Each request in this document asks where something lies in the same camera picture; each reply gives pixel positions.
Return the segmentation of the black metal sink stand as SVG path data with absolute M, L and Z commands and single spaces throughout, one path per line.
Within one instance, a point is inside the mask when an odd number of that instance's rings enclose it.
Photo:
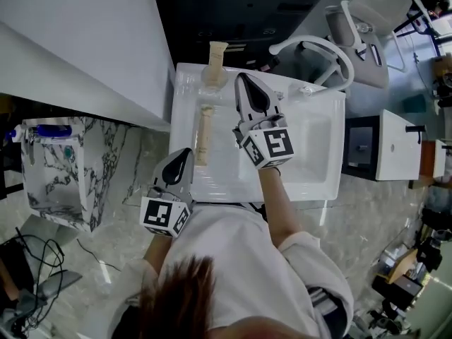
M 341 173 L 376 181 L 379 136 L 380 116 L 346 119 Z

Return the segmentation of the clear glass cup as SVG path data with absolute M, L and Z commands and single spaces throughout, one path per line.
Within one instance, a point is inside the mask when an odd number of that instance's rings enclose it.
M 228 75 L 224 68 L 214 69 L 207 65 L 201 72 L 200 92 L 206 95 L 218 94 L 227 84 Z

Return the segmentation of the person's right forearm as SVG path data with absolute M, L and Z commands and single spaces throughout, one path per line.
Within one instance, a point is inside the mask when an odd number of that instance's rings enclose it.
M 278 248 L 288 237 L 302 231 L 296 211 L 276 167 L 260 169 L 258 177 L 266 208 L 272 243 Z

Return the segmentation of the white curved faucet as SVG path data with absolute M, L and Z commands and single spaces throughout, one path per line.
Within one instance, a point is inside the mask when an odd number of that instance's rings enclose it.
M 334 87 L 324 88 L 317 91 L 308 88 L 296 88 L 302 96 L 305 97 L 321 97 L 327 94 L 346 90 L 351 86 L 355 79 L 355 70 L 349 57 L 344 51 L 332 42 L 313 35 L 298 35 L 293 38 L 286 39 L 278 44 L 273 44 L 268 48 L 268 51 L 273 56 L 280 53 L 281 50 L 289 47 L 291 44 L 302 43 L 303 47 L 317 52 L 330 61 L 328 69 L 315 81 L 314 85 L 320 86 L 324 83 L 335 71 L 341 72 L 340 64 L 337 60 L 341 60 L 347 70 L 347 78 L 340 84 Z

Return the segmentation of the chrome faucet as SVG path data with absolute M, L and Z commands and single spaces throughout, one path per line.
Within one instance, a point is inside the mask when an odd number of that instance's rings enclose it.
M 27 132 L 26 144 L 27 144 L 27 152 L 30 161 L 30 165 L 33 166 L 35 164 L 34 157 L 34 141 L 36 138 L 37 129 L 35 127 L 30 127 Z

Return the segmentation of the narrow white sink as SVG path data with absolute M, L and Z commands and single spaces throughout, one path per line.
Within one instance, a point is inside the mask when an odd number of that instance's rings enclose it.
M 434 179 L 444 176 L 446 165 L 446 154 L 448 148 L 443 141 L 435 140 L 434 144 L 434 166 L 432 177 Z

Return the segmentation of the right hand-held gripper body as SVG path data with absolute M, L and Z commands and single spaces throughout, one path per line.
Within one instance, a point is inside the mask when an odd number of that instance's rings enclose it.
M 240 121 L 232 132 L 257 170 L 277 167 L 295 156 L 284 114 Z

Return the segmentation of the black box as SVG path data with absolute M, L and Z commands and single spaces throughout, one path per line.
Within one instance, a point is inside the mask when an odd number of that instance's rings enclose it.
M 406 310 L 423 289 L 421 284 L 406 275 L 402 275 L 392 284 L 377 275 L 371 287 L 401 310 Z

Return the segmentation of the wooden sink stand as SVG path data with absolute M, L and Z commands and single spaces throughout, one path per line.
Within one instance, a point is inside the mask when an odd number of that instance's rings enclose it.
M 435 150 L 436 144 L 434 141 L 422 141 L 419 177 L 417 180 L 409 181 L 409 189 L 420 189 L 434 183 Z

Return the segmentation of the person's left forearm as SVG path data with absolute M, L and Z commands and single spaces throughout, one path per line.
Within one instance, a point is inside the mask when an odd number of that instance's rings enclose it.
M 155 234 L 146 250 L 143 259 L 147 261 L 157 274 L 160 273 L 168 251 L 172 245 L 172 237 Z

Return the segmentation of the teal stool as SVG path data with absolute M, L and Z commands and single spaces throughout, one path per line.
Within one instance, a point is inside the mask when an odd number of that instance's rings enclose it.
M 425 113 L 427 111 L 427 103 L 423 94 L 405 98 L 402 106 L 405 113 Z

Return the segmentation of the large white ceramic sink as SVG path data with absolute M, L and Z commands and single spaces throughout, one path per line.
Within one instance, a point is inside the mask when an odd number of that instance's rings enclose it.
M 234 79 L 239 69 L 227 67 L 227 82 L 208 90 L 203 64 L 179 63 L 176 70 L 169 150 L 195 148 L 201 109 L 213 108 L 207 164 L 194 168 L 191 195 L 200 202 L 261 201 L 258 172 L 232 132 L 239 121 Z M 291 201 L 334 200 L 343 160 L 345 94 L 294 78 L 253 71 L 277 93 L 288 123 L 295 156 L 279 167 Z

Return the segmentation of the grey chair base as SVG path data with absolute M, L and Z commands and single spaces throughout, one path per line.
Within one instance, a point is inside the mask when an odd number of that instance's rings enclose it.
M 48 302 L 59 295 L 62 290 L 78 282 L 83 276 L 71 270 L 61 270 L 50 275 L 37 286 L 37 297 Z

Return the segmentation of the marble pattern sink cabinet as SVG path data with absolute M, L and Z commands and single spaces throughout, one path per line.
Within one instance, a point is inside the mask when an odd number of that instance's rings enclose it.
M 27 119 L 21 144 L 29 211 L 82 232 L 94 232 L 124 204 L 138 205 L 156 164 L 168 153 L 168 133 L 92 117 Z M 36 133 L 30 165 L 27 132 L 39 124 L 70 125 L 65 138 Z M 67 158 L 66 146 L 73 148 Z

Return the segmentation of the beige cosmetic tube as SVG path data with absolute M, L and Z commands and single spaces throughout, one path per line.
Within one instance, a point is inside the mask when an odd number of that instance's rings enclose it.
M 224 53 L 227 46 L 228 43 L 226 42 L 210 42 L 208 70 L 206 73 L 208 86 L 220 87 Z
M 211 121 L 213 113 L 214 113 L 213 106 L 204 105 L 201 107 L 196 137 L 196 157 L 195 157 L 195 165 L 199 167 L 204 167 L 208 164 Z

